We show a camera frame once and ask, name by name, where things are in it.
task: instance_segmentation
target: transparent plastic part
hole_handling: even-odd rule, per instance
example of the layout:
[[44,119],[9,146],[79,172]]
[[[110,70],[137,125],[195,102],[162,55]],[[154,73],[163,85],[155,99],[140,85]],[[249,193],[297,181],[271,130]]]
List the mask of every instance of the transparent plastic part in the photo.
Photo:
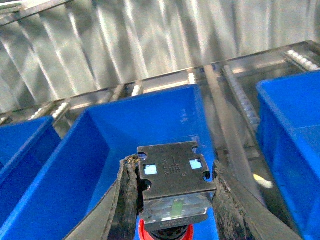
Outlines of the transparent plastic part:
[[140,218],[146,224],[204,215],[212,208],[213,192],[171,196],[144,201]]

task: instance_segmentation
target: green indicator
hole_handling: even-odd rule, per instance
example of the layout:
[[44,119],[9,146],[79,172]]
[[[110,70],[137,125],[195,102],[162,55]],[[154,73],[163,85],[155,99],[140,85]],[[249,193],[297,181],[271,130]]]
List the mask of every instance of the green indicator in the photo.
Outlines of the green indicator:
[[175,200],[171,209],[171,218],[178,218],[182,215],[182,209],[184,207],[185,201],[183,199]]

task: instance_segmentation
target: red component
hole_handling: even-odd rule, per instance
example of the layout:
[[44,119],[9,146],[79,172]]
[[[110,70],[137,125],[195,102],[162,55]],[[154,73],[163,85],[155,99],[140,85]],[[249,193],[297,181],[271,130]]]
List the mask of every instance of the red component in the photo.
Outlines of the red component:
[[[184,235],[182,240],[193,240],[194,239],[194,226],[189,225],[188,230],[186,231],[186,234]],[[154,240],[150,234],[145,230],[145,221],[140,219],[139,222],[139,237],[140,240]]]

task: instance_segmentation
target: corrugated metal wall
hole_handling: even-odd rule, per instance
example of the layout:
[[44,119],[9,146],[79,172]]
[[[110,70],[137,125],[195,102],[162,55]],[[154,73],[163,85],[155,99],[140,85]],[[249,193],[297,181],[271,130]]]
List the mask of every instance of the corrugated metal wall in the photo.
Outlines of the corrugated metal wall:
[[0,112],[304,40],[320,0],[74,0],[0,27]]

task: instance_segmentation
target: blue plastic bin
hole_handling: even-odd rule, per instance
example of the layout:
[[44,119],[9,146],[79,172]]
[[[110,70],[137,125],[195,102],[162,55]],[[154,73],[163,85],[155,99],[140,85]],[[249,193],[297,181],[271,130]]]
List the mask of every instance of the blue plastic bin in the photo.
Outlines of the blue plastic bin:
[[53,119],[0,127],[0,226],[61,142]]
[[320,239],[320,72],[257,85],[257,138],[305,239]]
[[[186,141],[198,142],[197,153],[212,171],[213,145],[196,85],[87,109],[0,229],[0,239],[62,239],[116,180],[121,159],[139,146]],[[212,209],[195,225],[194,239],[218,239]]]

